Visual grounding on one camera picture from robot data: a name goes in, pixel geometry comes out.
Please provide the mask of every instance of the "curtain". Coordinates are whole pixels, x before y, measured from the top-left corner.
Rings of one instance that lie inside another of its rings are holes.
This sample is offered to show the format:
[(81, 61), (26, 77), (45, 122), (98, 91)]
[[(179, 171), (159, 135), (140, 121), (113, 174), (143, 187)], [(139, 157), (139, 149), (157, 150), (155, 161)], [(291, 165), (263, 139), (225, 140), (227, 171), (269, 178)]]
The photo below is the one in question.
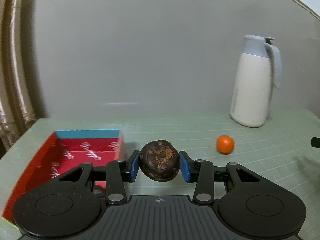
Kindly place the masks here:
[(6, 150), (36, 121), (20, 48), (22, 0), (0, 0), (0, 138)]

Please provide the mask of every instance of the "thermos lid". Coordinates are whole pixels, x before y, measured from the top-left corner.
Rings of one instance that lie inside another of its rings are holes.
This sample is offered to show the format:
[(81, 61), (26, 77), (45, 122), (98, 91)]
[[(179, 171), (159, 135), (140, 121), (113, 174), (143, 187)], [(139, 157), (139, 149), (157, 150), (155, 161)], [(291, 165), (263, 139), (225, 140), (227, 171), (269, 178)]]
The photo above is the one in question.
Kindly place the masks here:
[(265, 37), (255, 36), (255, 35), (246, 35), (244, 36), (244, 53), (256, 55), (259, 57), (270, 58), (267, 53), (265, 43), (267, 40)]

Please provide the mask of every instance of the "red box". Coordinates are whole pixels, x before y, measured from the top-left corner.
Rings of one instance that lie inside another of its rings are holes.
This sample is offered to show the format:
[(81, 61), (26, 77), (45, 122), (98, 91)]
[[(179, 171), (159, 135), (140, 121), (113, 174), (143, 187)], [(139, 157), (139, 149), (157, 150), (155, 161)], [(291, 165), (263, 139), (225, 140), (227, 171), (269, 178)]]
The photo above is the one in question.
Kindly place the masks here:
[[(82, 162), (105, 166), (110, 161), (124, 159), (122, 143), (122, 133), (119, 129), (53, 132), (20, 175), (2, 216), (13, 222), (12, 207), (20, 195)], [(98, 181), (96, 184), (105, 188), (105, 181)]]

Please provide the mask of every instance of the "orange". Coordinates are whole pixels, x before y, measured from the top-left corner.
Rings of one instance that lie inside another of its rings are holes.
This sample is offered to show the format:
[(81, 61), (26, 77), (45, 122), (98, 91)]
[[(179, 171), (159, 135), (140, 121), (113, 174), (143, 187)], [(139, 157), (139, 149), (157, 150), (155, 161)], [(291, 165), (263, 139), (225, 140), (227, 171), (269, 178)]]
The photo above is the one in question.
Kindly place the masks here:
[(217, 139), (216, 148), (222, 154), (229, 154), (235, 146), (234, 140), (228, 135), (221, 135)]

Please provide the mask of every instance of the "green object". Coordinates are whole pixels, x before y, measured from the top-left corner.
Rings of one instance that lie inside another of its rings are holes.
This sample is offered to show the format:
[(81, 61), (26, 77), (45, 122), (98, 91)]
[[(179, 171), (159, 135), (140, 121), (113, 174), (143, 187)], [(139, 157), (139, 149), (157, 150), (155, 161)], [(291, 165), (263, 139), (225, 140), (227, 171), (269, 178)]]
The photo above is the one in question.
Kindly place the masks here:
[(20, 237), (19, 229), (5, 218), (0, 217), (0, 239), (16, 240)]
[[(12, 187), (54, 130), (119, 128), (128, 154), (148, 142), (167, 140), (193, 159), (212, 161), (215, 166), (237, 162), (299, 196), (307, 217), (299, 235), (304, 240), (320, 236), (320, 149), (312, 148), (312, 137), (320, 137), (320, 120), (304, 109), (273, 111), (260, 128), (247, 128), (232, 121), (228, 113), (189, 114), (122, 119), (40, 119), (0, 160), (0, 206)], [(226, 134), (235, 141), (229, 155), (216, 151), (215, 140)], [(168, 182), (149, 179), (141, 171), (127, 194), (192, 196), (195, 184), (186, 184), (181, 173)], [(223, 196), (223, 183), (216, 183), (216, 196)]]

